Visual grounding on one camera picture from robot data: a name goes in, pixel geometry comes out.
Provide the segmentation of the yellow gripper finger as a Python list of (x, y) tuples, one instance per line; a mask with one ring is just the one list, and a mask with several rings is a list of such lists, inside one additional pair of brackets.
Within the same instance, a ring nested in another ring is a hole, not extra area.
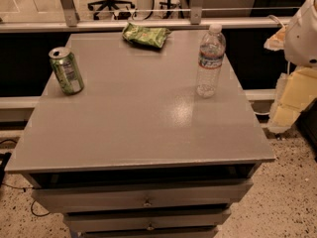
[(264, 48), (270, 51), (280, 51), (284, 49), (286, 27), (280, 28), (275, 34), (264, 43)]
[(280, 134), (290, 129), (301, 112), (317, 98), (317, 69), (298, 66), (277, 80), (275, 100), (269, 111), (268, 130)]

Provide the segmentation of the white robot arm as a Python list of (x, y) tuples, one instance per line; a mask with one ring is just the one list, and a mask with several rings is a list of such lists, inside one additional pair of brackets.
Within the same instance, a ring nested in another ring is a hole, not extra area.
[(316, 6), (317, 0), (306, 0), (289, 24), (264, 43), (267, 50), (283, 50), (286, 61), (295, 65), (294, 72), (282, 73), (277, 80), (267, 122), (271, 133), (288, 130), (317, 98)]

